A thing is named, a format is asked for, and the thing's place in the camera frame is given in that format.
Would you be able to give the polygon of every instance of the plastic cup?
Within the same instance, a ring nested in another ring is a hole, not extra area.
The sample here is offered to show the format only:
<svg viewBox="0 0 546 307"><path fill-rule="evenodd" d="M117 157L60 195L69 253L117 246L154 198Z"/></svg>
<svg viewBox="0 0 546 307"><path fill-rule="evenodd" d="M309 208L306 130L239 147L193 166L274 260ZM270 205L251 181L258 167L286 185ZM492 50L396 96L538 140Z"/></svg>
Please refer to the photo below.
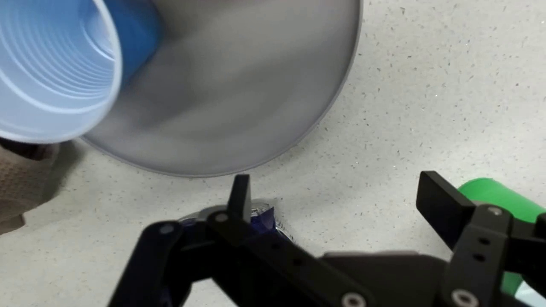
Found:
<svg viewBox="0 0 546 307"><path fill-rule="evenodd" d="M57 144L88 133L159 43L152 0L2 0L0 137Z"/></svg>

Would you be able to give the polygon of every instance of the green cylinder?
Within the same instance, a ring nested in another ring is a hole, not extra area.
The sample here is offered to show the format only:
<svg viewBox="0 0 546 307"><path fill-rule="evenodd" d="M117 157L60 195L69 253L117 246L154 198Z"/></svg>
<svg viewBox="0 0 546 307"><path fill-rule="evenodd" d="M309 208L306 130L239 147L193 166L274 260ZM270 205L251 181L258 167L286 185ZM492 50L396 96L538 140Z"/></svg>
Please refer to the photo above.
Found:
<svg viewBox="0 0 546 307"><path fill-rule="evenodd" d="M502 183L490 178L473 179L463 185L460 191L477 205L497 205L511 212L516 219L528 224L535 224L536 219L546 212L538 203L531 202L530 198L524 198L523 195L509 190ZM507 272L504 275L502 292L514 297L521 283L521 275Z"/></svg>

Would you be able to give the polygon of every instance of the black plastic part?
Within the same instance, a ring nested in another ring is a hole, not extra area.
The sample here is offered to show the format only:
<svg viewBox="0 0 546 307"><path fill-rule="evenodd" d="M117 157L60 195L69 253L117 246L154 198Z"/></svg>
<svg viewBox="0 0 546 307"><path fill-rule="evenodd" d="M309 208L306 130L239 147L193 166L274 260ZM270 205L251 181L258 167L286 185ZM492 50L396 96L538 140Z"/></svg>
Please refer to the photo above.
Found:
<svg viewBox="0 0 546 307"><path fill-rule="evenodd" d="M183 227L178 222L161 222L147 227L110 306L178 307L185 302L192 282L171 275L181 237Z"/></svg>
<svg viewBox="0 0 546 307"><path fill-rule="evenodd" d="M501 282L512 217L495 207L478 207L454 249L444 277L443 302L456 290L470 292L480 306L501 306Z"/></svg>
<svg viewBox="0 0 546 307"><path fill-rule="evenodd" d="M453 249L477 207L444 178L429 171L420 178L417 208Z"/></svg>
<svg viewBox="0 0 546 307"><path fill-rule="evenodd" d="M243 261L245 266L260 266L262 270L262 277L251 275L253 278L248 278L250 282L245 283L241 292L277 292L275 301L270 302L263 302L257 297L238 302L238 297L243 297L238 295L236 299L233 297L236 304L270 306L275 302L274 306L279 306L299 302L299 306L340 306L342 297L354 292L361 294L367 301L369 307L376 306L373 294L362 285L313 258L304 249L280 237L277 232L257 236L253 229L241 220L217 222L219 215L212 215L209 225L217 236L221 236L222 243L229 244L226 251L236 251L233 256Z"/></svg>
<svg viewBox="0 0 546 307"><path fill-rule="evenodd" d="M228 202L228 212L245 222L251 220L251 176L236 176L233 195Z"/></svg>
<svg viewBox="0 0 546 307"><path fill-rule="evenodd" d="M325 256L369 289L381 306L436 306L446 261L415 254Z"/></svg>
<svg viewBox="0 0 546 307"><path fill-rule="evenodd" d="M454 249L451 263L417 254L313 258L280 234L250 224L250 176L238 176L226 212L192 224L154 224L142 234L112 301L113 307L181 306L192 283L214 278L245 307L342 306L359 294L367 307L456 306L454 292L480 307L521 307L501 294L504 272L523 273L546 294L546 239L538 225L497 207L475 207L436 173L424 173L419 210Z"/></svg>

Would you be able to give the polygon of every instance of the white countertop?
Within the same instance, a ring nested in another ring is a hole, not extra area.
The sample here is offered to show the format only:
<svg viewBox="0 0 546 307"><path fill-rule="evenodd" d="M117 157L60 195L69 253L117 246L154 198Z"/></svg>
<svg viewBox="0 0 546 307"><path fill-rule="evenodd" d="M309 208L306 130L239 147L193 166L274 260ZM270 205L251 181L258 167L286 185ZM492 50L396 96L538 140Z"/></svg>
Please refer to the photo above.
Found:
<svg viewBox="0 0 546 307"><path fill-rule="evenodd" d="M420 171L490 176L546 203L546 2L371 0L340 99L253 169L296 241L325 251L449 251L415 210ZM60 195L0 237L2 306L106 306L152 222L226 203L233 178L141 171L79 144ZM190 306L226 306L209 285Z"/></svg>

